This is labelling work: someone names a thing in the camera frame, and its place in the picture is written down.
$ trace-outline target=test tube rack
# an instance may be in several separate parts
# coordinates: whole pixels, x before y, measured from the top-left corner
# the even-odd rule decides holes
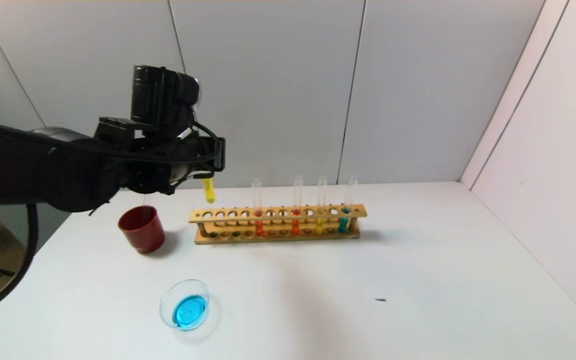
[[[263,242],[297,242],[303,240],[358,239],[361,235],[357,219],[368,216],[366,208],[358,203],[343,212],[341,205],[327,205],[324,213],[318,206],[302,206],[299,215],[292,207],[263,207],[262,216],[254,216],[254,209],[233,207],[192,210],[188,223],[197,224],[195,244],[242,244]],[[339,223],[347,218],[345,232],[339,232]],[[316,219],[324,219],[323,232],[316,232]],[[293,234],[293,220],[299,221],[299,234]],[[263,221],[263,235],[256,235],[255,221]]]

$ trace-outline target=petri dish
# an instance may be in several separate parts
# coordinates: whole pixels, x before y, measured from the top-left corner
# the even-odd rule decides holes
[[[159,316],[170,328],[195,330],[208,316],[210,294],[206,284],[189,279],[177,283],[160,298]]]

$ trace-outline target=yellow test tube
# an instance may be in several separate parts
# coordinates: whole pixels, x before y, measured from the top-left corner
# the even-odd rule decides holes
[[[326,214],[326,185],[327,180],[325,176],[320,176],[319,181],[317,182],[317,214],[324,215]],[[315,233],[323,234],[324,232],[324,219],[318,218],[315,219]]]
[[[201,184],[203,184],[203,196],[206,198],[206,202],[212,204],[215,202],[215,185],[213,185],[212,178],[202,178]]]

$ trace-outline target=white table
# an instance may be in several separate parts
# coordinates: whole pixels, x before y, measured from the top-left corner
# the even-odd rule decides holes
[[[344,191],[329,186],[328,202]],[[251,203],[249,189],[218,192],[218,207]],[[359,185],[355,241],[195,245],[200,196],[147,196],[167,232],[153,255],[116,225],[142,195],[73,214],[0,303],[0,359],[576,360],[576,306],[461,184]],[[263,189],[266,206],[291,198]],[[201,342],[158,315],[160,294],[190,278],[218,305]]]

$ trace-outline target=blue liquid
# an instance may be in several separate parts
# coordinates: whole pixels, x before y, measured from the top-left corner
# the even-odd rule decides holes
[[[345,233],[346,232],[346,224],[348,224],[348,218],[339,219],[339,228],[337,231],[339,233]]]
[[[205,317],[206,300],[199,295],[185,297],[172,312],[172,322],[185,330],[198,327]]]
[[[348,209],[347,207],[344,207],[343,209],[341,209],[341,211],[344,214],[350,214],[350,209]],[[339,233],[345,233],[346,232],[346,226],[348,225],[348,218],[341,218],[339,219],[339,228],[337,229],[337,231]]]

